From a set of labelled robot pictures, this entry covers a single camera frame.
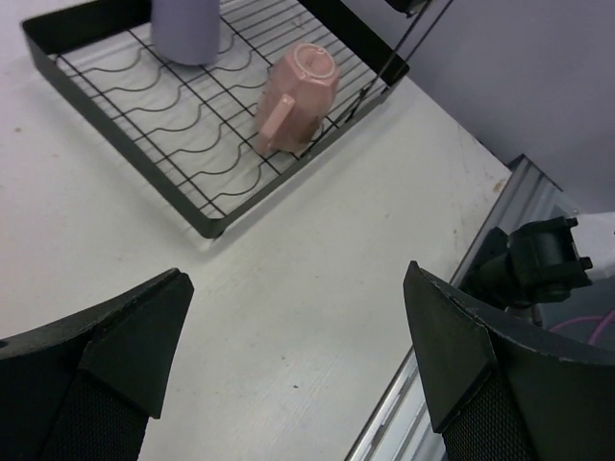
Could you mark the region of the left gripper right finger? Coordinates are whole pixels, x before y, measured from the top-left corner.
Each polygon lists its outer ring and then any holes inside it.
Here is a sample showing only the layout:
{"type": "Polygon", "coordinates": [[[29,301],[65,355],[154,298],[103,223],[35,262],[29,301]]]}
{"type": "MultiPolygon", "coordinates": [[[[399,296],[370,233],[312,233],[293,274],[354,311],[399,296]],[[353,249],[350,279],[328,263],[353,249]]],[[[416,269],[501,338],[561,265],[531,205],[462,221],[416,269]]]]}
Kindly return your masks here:
{"type": "Polygon", "coordinates": [[[613,459],[614,353],[461,294],[487,331],[495,367],[441,430],[448,458],[613,459]]]}

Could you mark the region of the pink mug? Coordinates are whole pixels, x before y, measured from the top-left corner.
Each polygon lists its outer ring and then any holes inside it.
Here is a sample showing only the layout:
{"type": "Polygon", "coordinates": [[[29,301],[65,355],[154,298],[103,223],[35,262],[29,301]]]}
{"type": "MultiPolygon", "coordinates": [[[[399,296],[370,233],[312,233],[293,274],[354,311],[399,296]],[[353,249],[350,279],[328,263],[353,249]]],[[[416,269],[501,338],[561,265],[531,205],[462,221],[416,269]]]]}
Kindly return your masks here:
{"type": "Polygon", "coordinates": [[[258,102],[255,151],[304,151],[332,107],[339,80],[340,69],[325,48],[292,45],[271,67],[258,102]]]}

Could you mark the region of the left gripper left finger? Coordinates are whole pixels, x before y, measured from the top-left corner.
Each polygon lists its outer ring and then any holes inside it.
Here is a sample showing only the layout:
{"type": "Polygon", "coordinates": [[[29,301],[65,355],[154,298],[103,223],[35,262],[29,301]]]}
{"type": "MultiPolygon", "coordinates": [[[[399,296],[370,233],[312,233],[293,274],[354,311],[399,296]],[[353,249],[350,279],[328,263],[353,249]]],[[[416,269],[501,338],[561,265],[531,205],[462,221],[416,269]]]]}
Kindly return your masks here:
{"type": "Polygon", "coordinates": [[[4,460],[136,460],[194,293],[168,270],[1,341],[4,460]]]}

